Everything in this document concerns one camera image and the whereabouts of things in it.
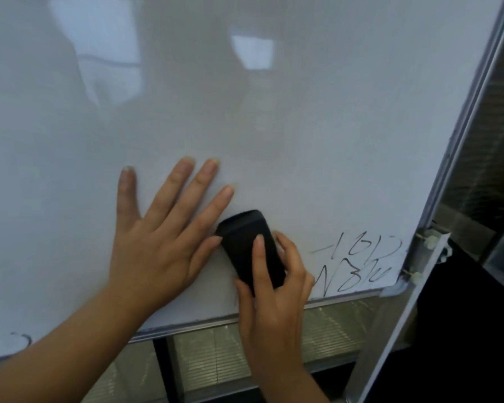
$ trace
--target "whiteboard stand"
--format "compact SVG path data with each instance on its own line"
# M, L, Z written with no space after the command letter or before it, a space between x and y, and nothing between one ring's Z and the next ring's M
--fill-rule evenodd
M346 386L344 397L348 403L363 403L366 399L450 233L435 227L417 236L413 257L408 258L404 269L410 272L409 286L400 295L389 297L377 311Z

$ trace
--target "whiteboard eraser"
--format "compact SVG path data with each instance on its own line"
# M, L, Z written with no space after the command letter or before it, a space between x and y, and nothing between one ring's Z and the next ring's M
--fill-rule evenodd
M252 277L252 244L257 235L263 235L267 269L272 288L284 284L285 268L278 256L275 241L267 221L259 210L248 210L223 220L216 228L215 235L222 237L222 247L228 254L239 278L248 284L254 294Z

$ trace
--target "person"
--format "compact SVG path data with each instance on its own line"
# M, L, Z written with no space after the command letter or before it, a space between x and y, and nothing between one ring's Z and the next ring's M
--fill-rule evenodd
M221 237L209 231L232 199L225 186L190 223L213 181L219 161L207 160L179 196L195 162L182 158L155 195L144 217L136 202L136 175L124 168L118 183L115 237L108 284L43 339L0 366L0 402L79 402L144 321L198 276ZM276 238L287 269L273 290L264 241L252 250L256 304L235 279L239 332L253 379L268 402L327 402L305 371L300 351L302 313L314 277L296 246Z

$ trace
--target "white surface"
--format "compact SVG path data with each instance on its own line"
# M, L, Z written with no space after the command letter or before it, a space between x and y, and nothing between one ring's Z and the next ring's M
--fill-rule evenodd
M145 210L182 155L219 157L206 200L236 183L223 217L326 265L312 297L393 284L500 3L0 0L0 355L105 284L124 165ZM235 312L233 276L219 252L144 328Z

